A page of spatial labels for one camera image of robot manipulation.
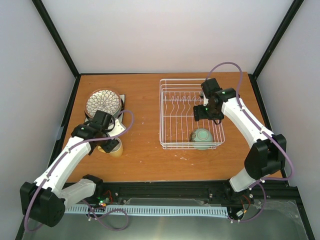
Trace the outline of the white wire dish rack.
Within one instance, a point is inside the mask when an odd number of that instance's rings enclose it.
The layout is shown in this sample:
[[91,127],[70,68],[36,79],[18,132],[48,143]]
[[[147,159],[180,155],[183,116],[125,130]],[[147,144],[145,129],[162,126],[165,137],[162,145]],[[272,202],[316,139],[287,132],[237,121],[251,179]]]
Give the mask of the white wire dish rack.
[[163,149],[196,150],[190,135],[200,128],[212,134],[210,150],[225,142],[222,124],[194,119],[193,107],[204,102],[201,88],[204,81],[203,78],[163,78],[159,81],[159,141]]

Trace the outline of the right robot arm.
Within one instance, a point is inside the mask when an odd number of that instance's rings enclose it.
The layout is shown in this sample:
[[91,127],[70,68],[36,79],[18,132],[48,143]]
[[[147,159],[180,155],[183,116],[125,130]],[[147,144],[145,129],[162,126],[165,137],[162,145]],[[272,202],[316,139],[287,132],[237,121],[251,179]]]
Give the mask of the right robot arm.
[[219,125],[227,117],[243,135],[250,148],[244,168],[229,179],[229,193],[241,193],[285,167],[287,141],[267,129],[245,106],[233,88],[222,89],[214,78],[201,84],[203,104],[193,107],[196,122],[213,121]]

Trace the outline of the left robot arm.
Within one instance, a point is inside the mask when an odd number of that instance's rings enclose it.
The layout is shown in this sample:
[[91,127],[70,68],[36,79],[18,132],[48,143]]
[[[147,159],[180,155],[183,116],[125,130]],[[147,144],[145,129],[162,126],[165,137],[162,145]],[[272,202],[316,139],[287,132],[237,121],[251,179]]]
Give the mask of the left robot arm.
[[64,187],[71,173],[81,160],[91,155],[96,147],[110,153],[118,144],[117,139],[125,126],[111,114],[98,110],[93,119],[79,124],[71,133],[66,146],[34,182],[25,182],[20,188],[24,227],[33,219],[43,225],[54,227],[65,211],[78,202],[90,198],[103,198],[103,180],[87,174],[77,183]]

